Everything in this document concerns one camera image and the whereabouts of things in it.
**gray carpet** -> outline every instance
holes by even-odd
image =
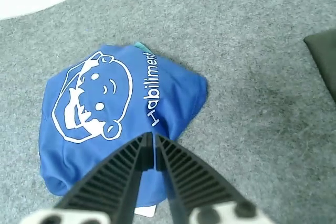
[[[1,21],[2,223],[57,201],[38,174],[47,79],[135,41],[208,80],[183,146],[277,223],[336,223],[336,106],[303,42],[335,26],[336,0],[68,0]],[[134,223],[172,223],[167,202]]]

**blue fabric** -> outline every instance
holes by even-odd
[[[144,132],[176,140],[206,99],[206,80],[136,46],[102,46],[52,77],[39,134],[40,173],[64,195],[114,150]],[[137,207],[166,198],[163,178],[143,173]]]

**dark object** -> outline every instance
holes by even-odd
[[[237,204],[235,212],[241,218],[252,218],[256,215],[256,206],[250,201],[242,201]]]
[[[336,29],[310,35],[304,41],[336,102]]]
[[[83,224],[100,224],[100,222],[97,220],[88,220],[83,222]]]
[[[223,223],[212,206],[237,203],[225,211],[251,218],[256,209],[227,180],[192,152],[160,135],[155,136],[156,169],[163,172],[173,221],[190,222],[199,208],[199,224]],[[141,174],[154,168],[152,133],[131,140],[77,182],[55,206],[61,209],[102,211],[111,223],[131,224]]]
[[[41,224],[60,224],[62,219],[57,215],[49,216],[48,218],[44,219]]]
[[[212,207],[202,207],[197,215],[199,224],[218,224],[220,220],[219,214]]]

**white cartoon face print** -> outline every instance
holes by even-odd
[[[70,68],[52,111],[64,140],[82,143],[101,135],[117,139],[132,97],[133,81],[124,63],[96,52]]]

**black fabric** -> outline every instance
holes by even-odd
[[[336,102],[336,29],[310,35],[304,41]]]

